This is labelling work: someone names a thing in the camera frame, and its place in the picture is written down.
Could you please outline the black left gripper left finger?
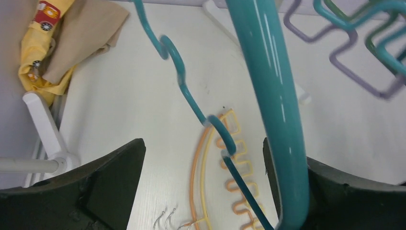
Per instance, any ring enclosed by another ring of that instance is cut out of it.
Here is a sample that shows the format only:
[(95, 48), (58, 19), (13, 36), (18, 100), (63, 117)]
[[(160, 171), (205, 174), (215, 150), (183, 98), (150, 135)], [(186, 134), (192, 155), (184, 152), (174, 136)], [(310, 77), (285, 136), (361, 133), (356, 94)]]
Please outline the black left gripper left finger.
[(62, 175), (0, 192), (3, 230), (125, 230), (146, 147), (137, 138)]

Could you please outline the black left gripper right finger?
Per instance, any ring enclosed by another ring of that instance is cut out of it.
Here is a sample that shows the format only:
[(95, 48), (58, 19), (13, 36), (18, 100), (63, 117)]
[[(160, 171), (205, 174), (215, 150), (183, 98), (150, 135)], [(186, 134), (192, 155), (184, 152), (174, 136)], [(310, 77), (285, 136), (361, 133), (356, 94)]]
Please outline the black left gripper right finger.
[(309, 211), (303, 230), (404, 230), (406, 184), (361, 178), (307, 158)]

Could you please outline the orange wavy hanger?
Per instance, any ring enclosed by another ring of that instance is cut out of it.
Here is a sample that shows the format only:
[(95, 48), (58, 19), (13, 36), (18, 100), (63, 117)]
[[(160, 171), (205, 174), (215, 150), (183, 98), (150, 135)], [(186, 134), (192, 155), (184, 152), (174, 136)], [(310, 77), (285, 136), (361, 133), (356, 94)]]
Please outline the orange wavy hanger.
[[(234, 112), (233, 109), (230, 109), (229, 111), (225, 112), (224, 114), (220, 114), (218, 118), (220, 121), (225, 125), (228, 131), (230, 131), (230, 125), (227, 122), (227, 117), (232, 116), (234, 120), (234, 124), (236, 126), (236, 129), (231, 132), (231, 135), (237, 135), (241, 132), (241, 127), (238, 122), (237, 116)], [(199, 224), (200, 223), (205, 223), (208, 227), (209, 230), (212, 230), (211, 222), (208, 216), (207, 208), (206, 208), (206, 200), (205, 200), (205, 194), (204, 194), (204, 187), (205, 187), (205, 170), (206, 170), (206, 161), (207, 161), (207, 154), (209, 151), (209, 147), (213, 141), (213, 136), (214, 136), (214, 128), (213, 127), (207, 127), (204, 129), (198, 145), (195, 149), (195, 153), (193, 155), (193, 161), (192, 161), (192, 166), (191, 166), (191, 173), (190, 173), (190, 179), (189, 179), (189, 204), (190, 204), (190, 211), (191, 211), (191, 216), (192, 220), (189, 223), (182, 224), (177, 228), (177, 230), (180, 230), (181, 228), (187, 227), (188, 230), (190, 230), (191, 227), (194, 227), (195, 230), (200, 230)], [(225, 150), (226, 146), (224, 142), (222, 141), (222, 138), (219, 137), (216, 139), (215, 145), (217, 148), (221, 150)], [(253, 167), (252, 163), (250, 160), (244, 160), (240, 161), (239, 157), (245, 156), (247, 154), (247, 148), (246, 144), (243, 139), (236, 140), (236, 145), (239, 145), (243, 147), (243, 151), (237, 152), (233, 157), (231, 157), (231, 160), (233, 161), (234, 164), (236, 165), (247, 165), (248, 167), (248, 172), (245, 174), (242, 174), (241, 177), (247, 178), (249, 176), (253, 175)], [(196, 169), (198, 168), (198, 165), (200, 165), (200, 174), (199, 176), (196, 176)], [(199, 183), (196, 184), (195, 180), (196, 177), (199, 179)], [(198, 185), (199, 194), (200, 194), (200, 201), (201, 201), (201, 206), (202, 206), (202, 212), (203, 212), (203, 217), (198, 218), (197, 216), (197, 211), (196, 211), (196, 206), (194, 202), (194, 195), (195, 195), (195, 185)], [(258, 185), (255, 182), (247, 182), (247, 186), (253, 186), (256, 189), (256, 192), (254, 193), (254, 198), (259, 196), (259, 189)], [(225, 188), (227, 191), (233, 193), (233, 192), (240, 192), (242, 198), (241, 200), (235, 202), (232, 205), (232, 210), (233, 213), (241, 216), (241, 215), (247, 215), (249, 218), (249, 222), (243, 224), (241, 226), (241, 230), (263, 230), (264, 228), (262, 225), (256, 225), (259, 224), (259, 219), (254, 218), (253, 215), (253, 210), (251, 206), (248, 204), (247, 199), (243, 195), (242, 191), (240, 188), (237, 187), (237, 183), (235, 179), (230, 179), (225, 183)]]

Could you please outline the blue wavy hanger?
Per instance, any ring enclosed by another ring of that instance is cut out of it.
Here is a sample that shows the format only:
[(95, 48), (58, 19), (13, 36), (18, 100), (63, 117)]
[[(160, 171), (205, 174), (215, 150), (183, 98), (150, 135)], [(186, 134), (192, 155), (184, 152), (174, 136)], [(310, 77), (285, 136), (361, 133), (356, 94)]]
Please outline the blue wavy hanger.
[[(262, 226), (270, 230), (261, 208), (237, 171), (231, 156), (236, 145), (223, 123), (205, 116), (186, 84), (181, 55), (166, 36), (156, 37), (140, 0), (134, 1), (138, 18), (164, 60), (171, 58), (180, 91), (202, 125), (212, 125), (226, 149), (222, 158)], [(271, 0), (229, 0), (228, 10), (249, 71), (264, 124), (276, 174), (281, 214), (278, 230), (298, 230), (309, 210), (309, 180), (305, 143), (288, 53), (276, 4)]]
[[(373, 5), (367, 12), (361, 16), (359, 19), (356, 19), (354, 22), (350, 22), (348, 20), (341, 19), (340, 17), (336, 16), (334, 13), (329, 12), (326, 10), (320, 0), (313, 1), (313, 7), (315, 11), (330, 21), (332, 24), (338, 26), (344, 30), (354, 30), (360, 25), (364, 24), (366, 21), (371, 19), (374, 15), (381, 11), (397, 11), (402, 14), (406, 12), (406, 2), (404, 0), (384, 0)], [(389, 52), (386, 50), (386, 45), (395, 41), (396, 39), (400, 38), (401, 36), (406, 34), (406, 28), (402, 27), (398, 31), (390, 34), (389, 36), (385, 37), (381, 40), (377, 48), (377, 56), (378, 58), (382, 59), (386, 64), (388, 64), (391, 68), (397, 71), (398, 74), (405, 75), (406, 74), (406, 67), (400, 60), (397, 60), (393, 57)]]

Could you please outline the green wavy hanger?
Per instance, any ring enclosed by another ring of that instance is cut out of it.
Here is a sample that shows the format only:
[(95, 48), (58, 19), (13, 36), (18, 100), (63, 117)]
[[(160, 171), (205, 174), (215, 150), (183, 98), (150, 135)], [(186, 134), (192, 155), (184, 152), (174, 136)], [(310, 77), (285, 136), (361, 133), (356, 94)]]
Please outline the green wavy hanger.
[[(336, 16), (340, 17), (341, 19), (348, 20), (350, 22), (354, 22), (356, 19), (359, 19), (361, 16), (363, 16), (367, 10), (369, 10), (373, 5), (382, 2), (383, 0), (369, 0), (367, 3), (362, 5), (361, 7), (358, 8), (358, 10), (353, 13), (351, 16), (347, 16), (345, 13), (343, 13), (339, 7), (335, 5), (335, 3), (331, 0), (325, 0), (324, 4), (328, 8), (327, 10), (329, 12), (334, 13)], [(389, 13), (389, 18), (381, 24), (379, 27), (374, 29), (372, 32), (369, 33), (369, 35), (365, 39), (365, 46), (367, 49), (384, 65), (387, 66), (387, 68), (391, 68), (388, 64), (386, 64), (382, 59), (378, 58), (377, 56), (377, 48), (373, 42), (372, 39), (377, 36), (378, 34), (381, 34), (383, 31), (388, 29), (400, 16), (405, 16), (405, 14), (402, 14), (397, 11), (384, 11)], [(402, 53), (398, 56), (397, 60), (400, 60), (402, 62), (403, 58), (406, 57), (405, 53)]]

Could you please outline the yellow patterned cloth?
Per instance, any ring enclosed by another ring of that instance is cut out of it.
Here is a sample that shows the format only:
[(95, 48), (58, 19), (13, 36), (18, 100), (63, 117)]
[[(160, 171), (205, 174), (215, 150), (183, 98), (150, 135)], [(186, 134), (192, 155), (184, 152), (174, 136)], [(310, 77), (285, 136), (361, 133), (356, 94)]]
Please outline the yellow patterned cloth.
[(64, 14), (74, 3), (73, 0), (40, 0), (28, 30), (21, 41), (21, 62), (18, 70), (19, 79), (27, 92), (36, 92), (51, 106), (56, 96), (63, 95), (70, 82), (76, 66), (57, 74), (60, 83), (46, 80), (40, 68), (45, 66), (45, 59), (53, 57), (56, 41), (53, 36)]

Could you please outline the beige cloth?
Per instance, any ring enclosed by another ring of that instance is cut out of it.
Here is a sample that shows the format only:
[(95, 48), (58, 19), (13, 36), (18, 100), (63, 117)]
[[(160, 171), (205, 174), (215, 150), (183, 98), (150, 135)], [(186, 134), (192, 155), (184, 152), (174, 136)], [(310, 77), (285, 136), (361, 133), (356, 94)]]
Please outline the beige cloth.
[(115, 47), (130, 12), (108, 0), (77, 0), (64, 16), (43, 79), (59, 84), (76, 64)]

